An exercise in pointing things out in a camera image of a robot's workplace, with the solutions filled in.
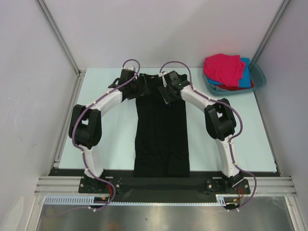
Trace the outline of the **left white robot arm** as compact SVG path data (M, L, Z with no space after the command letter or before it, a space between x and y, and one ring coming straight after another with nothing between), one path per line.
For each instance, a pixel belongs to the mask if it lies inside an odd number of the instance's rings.
M88 105L76 104L73 107L68 135L72 145L81 152L84 174L91 179L89 186L95 192L102 192L107 184L111 185L101 177L104 167L99 166L94 153L94 147L102 137L102 117L124 100L135 98L141 93L140 79L139 69L134 66L122 67L120 77L100 98Z

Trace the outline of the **black t shirt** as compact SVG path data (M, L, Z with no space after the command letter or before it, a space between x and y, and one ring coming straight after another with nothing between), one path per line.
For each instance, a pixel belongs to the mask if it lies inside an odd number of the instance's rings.
M190 175L186 104L166 104L157 75L141 74L150 93L136 99L135 177L184 177Z

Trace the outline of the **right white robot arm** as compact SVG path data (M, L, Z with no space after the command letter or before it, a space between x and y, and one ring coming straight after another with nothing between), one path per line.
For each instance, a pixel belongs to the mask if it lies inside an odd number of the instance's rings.
M205 128L211 138L216 141L221 160L222 188L233 193L243 181L243 173L237 166L233 136L236 120L227 99L216 100L200 92L191 82L181 80L176 71L161 72L158 76L163 85L159 91L165 103L184 100L200 109L205 115Z

